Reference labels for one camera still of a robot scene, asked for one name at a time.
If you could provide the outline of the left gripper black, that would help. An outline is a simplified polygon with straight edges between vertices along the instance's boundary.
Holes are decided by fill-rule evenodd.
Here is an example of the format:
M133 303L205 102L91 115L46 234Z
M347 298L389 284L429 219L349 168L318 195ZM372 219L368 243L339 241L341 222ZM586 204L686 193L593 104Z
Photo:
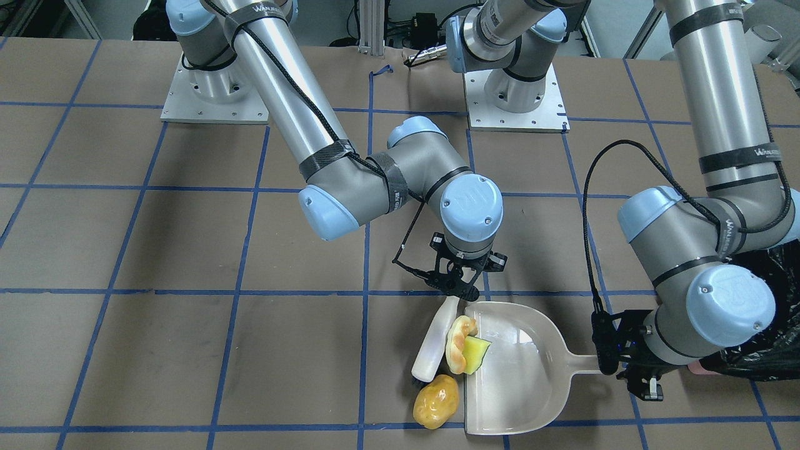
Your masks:
M598 367L604 375L625 379L627 390L642 401L662 401L662 375L678 368L652 353L645 338L652 334L644 325L649 311L628 309L611 314L597 309L591 314L592 341Z

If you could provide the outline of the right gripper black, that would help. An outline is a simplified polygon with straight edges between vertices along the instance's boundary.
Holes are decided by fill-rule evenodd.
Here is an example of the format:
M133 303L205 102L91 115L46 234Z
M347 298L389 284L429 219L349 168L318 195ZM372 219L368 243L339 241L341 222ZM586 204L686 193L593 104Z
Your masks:
M427 285L446 296L462 300L478 300L480 291L475 287L482 273L501 273L508 257L494 251L476 259L460 258L452 253L442 233L435 232L429 245L436 251L434 269L427 273Z

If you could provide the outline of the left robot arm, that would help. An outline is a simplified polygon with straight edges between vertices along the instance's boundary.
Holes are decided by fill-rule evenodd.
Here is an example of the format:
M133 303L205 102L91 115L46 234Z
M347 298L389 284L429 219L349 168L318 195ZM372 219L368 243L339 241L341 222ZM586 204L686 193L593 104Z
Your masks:
M497 251L508 268L489 273L493 300L520 300L551 311L577 353L594 351L593 310L586 271L578 194L591 161L609 143L641 142L692 197L708 196L698 168L691 108L677 61L611 59L624 49L599 49L600 57L559 56L571 131L566 134L469 132L472 159L504 193L505 217ZM668 184L635 147L620 145L602 157L589 183L588 229L598 264L598 290L616 313L652 309L666 300L651 282L618 225L626 197Z

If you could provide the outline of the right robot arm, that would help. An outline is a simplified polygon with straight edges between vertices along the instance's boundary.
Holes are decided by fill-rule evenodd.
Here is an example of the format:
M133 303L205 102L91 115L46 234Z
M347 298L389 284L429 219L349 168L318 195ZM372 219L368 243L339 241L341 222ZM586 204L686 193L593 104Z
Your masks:
M469 168L427 117L406 119L387 148L361 157L291 32L291 1L168 1L166 14L188 69L238 68L257 91L297 161L309 225L326 241L358 230L416 199L444 231L432 237L434 269L408 273L448 296L474 301L482 273L500 273L492 251L503 218L499 188Z

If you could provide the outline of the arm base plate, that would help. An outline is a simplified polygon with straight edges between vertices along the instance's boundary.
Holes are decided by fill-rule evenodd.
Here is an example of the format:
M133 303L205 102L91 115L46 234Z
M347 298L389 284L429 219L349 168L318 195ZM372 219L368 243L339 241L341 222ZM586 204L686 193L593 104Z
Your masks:
M268 124L269 111L237 62L215 71L192 66L182 55L161 120L168 123Z
M554 66L543 79L523 82L503 69L463 74L473 131L562 133L571 130Z

